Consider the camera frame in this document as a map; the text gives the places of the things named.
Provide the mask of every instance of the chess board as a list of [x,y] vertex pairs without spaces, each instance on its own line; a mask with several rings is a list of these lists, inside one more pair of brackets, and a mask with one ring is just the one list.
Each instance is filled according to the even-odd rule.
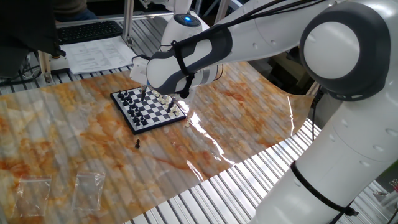
[[156,97],[156,94],[158,93],[147,88],[146,96],[141,101],[141,88],[111,93],[112,100],[122,112],[133,134],[143,133],[186,118],[178,105],[174,105],[174,109],[169,113],[166,112],[169,104],[163,105],[160,100],[168,98],[171,102],[171,97],[161,95]]

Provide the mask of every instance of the keyboard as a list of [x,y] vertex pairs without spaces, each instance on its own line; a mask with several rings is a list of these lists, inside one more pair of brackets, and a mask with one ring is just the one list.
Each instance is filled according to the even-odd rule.
[[116,37],[123,29],[115,21],[95,22],[79,26],[62,27],[57,29],[59,44],[74,44],[91,40]]

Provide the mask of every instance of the computer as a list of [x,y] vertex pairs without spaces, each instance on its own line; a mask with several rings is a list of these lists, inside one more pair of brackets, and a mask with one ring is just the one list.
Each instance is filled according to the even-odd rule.
[[59,47],[52,0],[2,0],[0,77],[15,77],[30,50],[65,55]]
[[65,56],[60,45],[121,35],[114,21],[55,27],[52,0],[1,0],[0,77],[13,78],[29,51]]

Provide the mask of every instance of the black strap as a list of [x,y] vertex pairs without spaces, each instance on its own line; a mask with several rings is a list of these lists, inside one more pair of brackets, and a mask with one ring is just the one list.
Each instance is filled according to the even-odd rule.
[[329,224],[336,224],[338,222],[338,220],[344,215],[344,212],[340,212],[334,219],[332,219],[332,221]]
[[186,77],[187,82],[185,83],[184,89],[182,89],[181,91],[178,91],[176,93],[180,94],[180,96],[182,98],[186,98],[189,95],[189,88],[192,85],[192,80],[195,78],[195,73],[188,72],[188,69],[185,66],[185,63],[182,58],[181,48],[177,44],[177,41],[173,40],[171,45],[173,46],[173,49],[175,52],[175,58],[177,59],[178,65],[180,66],[180,69],[181,69],[181,72],[187,76]]
[[300,173],[300,171],[297,169],[296,166],[296,161],[293,161],[292,165],[290,165],[290,168],[292,169],[293,174],[298,178],[298,180],[301,182],[301,184],[309,191],[311,192],[312,195],[314,195],[317,199],[319,199],[321,202],[323,202],[325,205],[329,206],[330,208],[339,211],[341,213],[344,213],[348,216],[357,216],[359,212],[351,208],[349,205],[347,207],[342,207],[340,205],[335,204],[331,200],[327,199],[325,196],[323,196],[319,191],[317,191],[312,185],[304,178],[304,176]]

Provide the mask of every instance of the metal slat table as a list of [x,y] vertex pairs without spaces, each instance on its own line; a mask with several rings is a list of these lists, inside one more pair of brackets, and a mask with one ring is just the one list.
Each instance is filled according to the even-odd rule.
[[[167,20],[172,14],[153,14],[133,18],[133,51],[151,56],[160,46]],[[123,18],[113,19],[123,23]],[[71,22],[60,26],[89,23]],[[31,55],[30,66],[38,65]],[[98,77],[109,73],[130,70],[129,66],[115,70],[73,75],[54,75],[56,84]],[[34,82],[0,87],[0,95],[30,90],[45,86],[44,79]],[[293,160],[298,159],[312,143],[312,122],[308,119],[297,134],[272,146],[234,167],[206,180],[199,185],[167,200],[155,208],[128,221],[131,223],[248,223],[254,216],[261,199],[289,169]],[[315,126],[315,135],[320,129]],[[373,192],[385,190],[373,182],[355,199],[352,207],[360,214],[357,217],[343,216],[339,223],[386,223],[392,216],[375,201]]]

